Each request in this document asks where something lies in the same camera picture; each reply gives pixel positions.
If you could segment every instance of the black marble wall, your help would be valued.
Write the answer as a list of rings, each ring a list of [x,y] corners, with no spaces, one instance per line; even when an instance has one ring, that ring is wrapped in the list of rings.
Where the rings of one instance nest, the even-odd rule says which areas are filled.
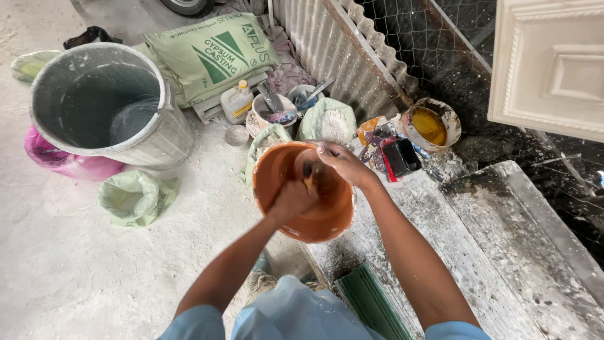
[[[467,45],[451,39],[447,23],[455,25],[488,64],[493,62],[496,1],[435,0],[449,19],[427,11],[426,0],[355,0],[386,43],[407,63],[420,88],[455,109],[462,139],[491,136],[513,145],[511,154],[479,168],[515,160],[550,202],[577,238],[604,268],[604,144],[548,134],[551,144],[515,126],[487,120],[490,77],[479,60],[469,57]],[[561,161],[563,153],[576,170]]]

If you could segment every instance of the white ornate plaster panel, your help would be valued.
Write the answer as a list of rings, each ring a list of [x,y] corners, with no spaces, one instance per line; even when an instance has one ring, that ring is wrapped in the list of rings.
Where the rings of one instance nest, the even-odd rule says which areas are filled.
[[[499,0],[489,120],[604,142],[604,0]]]

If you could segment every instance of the tire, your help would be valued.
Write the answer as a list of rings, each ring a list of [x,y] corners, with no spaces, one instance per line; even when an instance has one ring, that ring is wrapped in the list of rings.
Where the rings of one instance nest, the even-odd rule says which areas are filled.
[[[196,18],[207,15],[214,8],[214,0],[161,0],[172,12]]]

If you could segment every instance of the black container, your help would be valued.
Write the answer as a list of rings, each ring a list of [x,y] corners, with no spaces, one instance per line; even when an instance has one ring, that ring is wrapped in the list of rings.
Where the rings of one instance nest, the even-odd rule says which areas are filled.
[[[413,144],[408,139],[397,139],[384,146],[384,155],[388,159],[395,177],[401,177],[422,168],[422,162],[417,158]]]

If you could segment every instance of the sleeve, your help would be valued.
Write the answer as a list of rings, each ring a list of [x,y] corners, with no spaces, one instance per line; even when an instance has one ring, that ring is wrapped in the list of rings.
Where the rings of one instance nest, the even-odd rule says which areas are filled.
[[[467,322],[448,321],[428,327],[426,340],[490,340],[490,337]]]
[[[177,316],[158,340],[224,340],[222,315],[214,306],[189,308]]]

